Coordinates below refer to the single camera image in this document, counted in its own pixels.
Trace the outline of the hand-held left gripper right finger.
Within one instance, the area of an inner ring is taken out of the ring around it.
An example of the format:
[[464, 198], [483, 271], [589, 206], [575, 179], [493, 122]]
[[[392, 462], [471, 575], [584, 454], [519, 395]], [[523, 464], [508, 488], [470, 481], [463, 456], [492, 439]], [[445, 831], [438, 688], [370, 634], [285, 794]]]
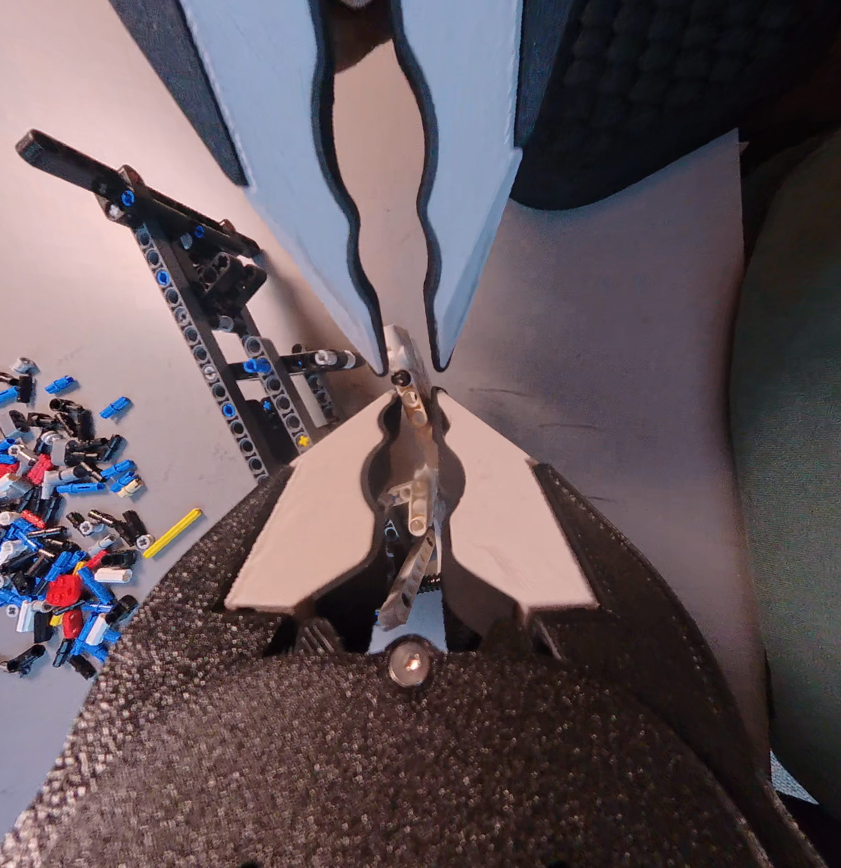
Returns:
[[538, 463], [444, 392], [446, 448], [464, 480], [449, 515], [444, 596], [458, 617], [596, 609], [535, 470]]

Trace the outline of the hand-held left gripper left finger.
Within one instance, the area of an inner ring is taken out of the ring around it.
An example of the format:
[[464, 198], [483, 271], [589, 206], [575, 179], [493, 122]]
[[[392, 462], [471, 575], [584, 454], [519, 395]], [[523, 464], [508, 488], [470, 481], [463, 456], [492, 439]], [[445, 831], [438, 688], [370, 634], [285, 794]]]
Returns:
[[370, 563], [397, 437], [398, 396], [387, 392], [295, 461], [227, 610], [307, 613]]

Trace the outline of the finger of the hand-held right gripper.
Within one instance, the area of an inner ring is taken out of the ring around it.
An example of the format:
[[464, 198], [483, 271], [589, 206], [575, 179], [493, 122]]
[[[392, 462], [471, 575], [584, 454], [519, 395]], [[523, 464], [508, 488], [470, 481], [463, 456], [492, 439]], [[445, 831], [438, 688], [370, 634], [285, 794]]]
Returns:
[[424, 131], [417, 214], [438, 372], [451, 363], [523, 155], [515, 138], [522, 13], [517, 1], [392, 3], [394, 48]]
[[339, 172], [335, 62], [322, 2], [182, 2], [249, 187], [247, 195], [334, 322], [386, 372], [361, 220]]

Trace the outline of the white bent beam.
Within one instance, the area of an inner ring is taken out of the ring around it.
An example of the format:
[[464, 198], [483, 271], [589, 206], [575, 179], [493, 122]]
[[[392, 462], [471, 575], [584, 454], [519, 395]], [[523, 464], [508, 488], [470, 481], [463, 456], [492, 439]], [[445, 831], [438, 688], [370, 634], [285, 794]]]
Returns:
[[388, 493], [390, 505], [407, 506], [407, 529], [414, 538], [378, 613], [378, 626], [389, 632], [406, 624], [432, 557], [441, 556], [445, 505], [441, 496], [437, 429], [431, 408], [432, 387], [426, 367], [404, 328], [387, 325], [384, 336], [391, 381], [401, 400], [418, 454], [413, 477]]

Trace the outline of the brick truck chassis model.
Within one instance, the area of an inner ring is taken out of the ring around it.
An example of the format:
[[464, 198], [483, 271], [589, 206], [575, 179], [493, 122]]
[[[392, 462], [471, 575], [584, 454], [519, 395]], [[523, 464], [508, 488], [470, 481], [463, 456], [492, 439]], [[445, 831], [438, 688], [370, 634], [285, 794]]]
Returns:
[[30, 166], [93, 193], [104, 216], [132, 232], [256, 483], [339, 424], [325, 376], [366, 362], [348, 349], [282, 355], [263, 337], [248, 308], [268, 278], [256, 241], [155, 190], [134, 168], [111, 168], [44, 132], [26, 132], [15, 148]]

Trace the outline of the pile of small brick parts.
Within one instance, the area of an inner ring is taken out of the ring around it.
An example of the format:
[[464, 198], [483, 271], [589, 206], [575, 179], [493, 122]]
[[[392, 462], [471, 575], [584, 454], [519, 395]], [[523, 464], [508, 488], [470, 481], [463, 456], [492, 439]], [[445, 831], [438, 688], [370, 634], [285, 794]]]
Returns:
[[134, 510], [74, 509], [77, 500], [144, 488], [125, 438], [102, 437], [104, 420], [68, 397], [72, 376], [38, 388], [37, 364], [0, 368], [0, 610], [30, 645], [0, 660], [28, 676], [56, 643], [52, 666], [93, 679], [139, 605], [122, 594], [155, 539]]

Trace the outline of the grey desk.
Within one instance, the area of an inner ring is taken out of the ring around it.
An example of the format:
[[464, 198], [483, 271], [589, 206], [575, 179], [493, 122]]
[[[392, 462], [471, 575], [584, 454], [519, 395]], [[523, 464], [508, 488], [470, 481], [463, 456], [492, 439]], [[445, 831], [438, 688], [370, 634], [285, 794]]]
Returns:
[[[160, 533], [189, 541], [252, 487], [131, 234], [94, 197], [24, 163], [39, 128], [257, 239], [254, 317], [279, 347], [345, 339], [242, 189], [221, 171], [109, 2], [0, 2], [0, 367], [79, 379], [143, 472]], [[727, 433], [743, 241], [740, 144], [726, 134], [587, 208], [508, 202], [450, 396], [553, 464], [653, 562], [708, 637], [759, 757], [764, 652]]]

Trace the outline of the yellow axle rod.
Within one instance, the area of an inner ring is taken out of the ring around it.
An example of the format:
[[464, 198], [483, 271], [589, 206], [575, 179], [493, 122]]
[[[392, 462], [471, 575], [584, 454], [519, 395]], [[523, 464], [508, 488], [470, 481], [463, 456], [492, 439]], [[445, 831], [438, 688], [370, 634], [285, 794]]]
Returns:
[[185, 533], [193, 524], [202, 517], [202, 510], [194, 508], [176, 523], [174, 523], [163, 535], [154, 539], [154, 541], [144, 549], [143, 558], [150, 560], [159, 555], [162, 551], [168, 548], [178, 537]]

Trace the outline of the person's green sweatshirt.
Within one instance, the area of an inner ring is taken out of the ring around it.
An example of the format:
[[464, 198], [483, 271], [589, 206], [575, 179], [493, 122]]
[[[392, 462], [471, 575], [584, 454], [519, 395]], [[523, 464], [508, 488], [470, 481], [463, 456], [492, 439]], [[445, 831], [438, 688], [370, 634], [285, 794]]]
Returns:
[[841, 128], [774, 194], [734, 335], [731, 433], [772, 746], [841, 821]]

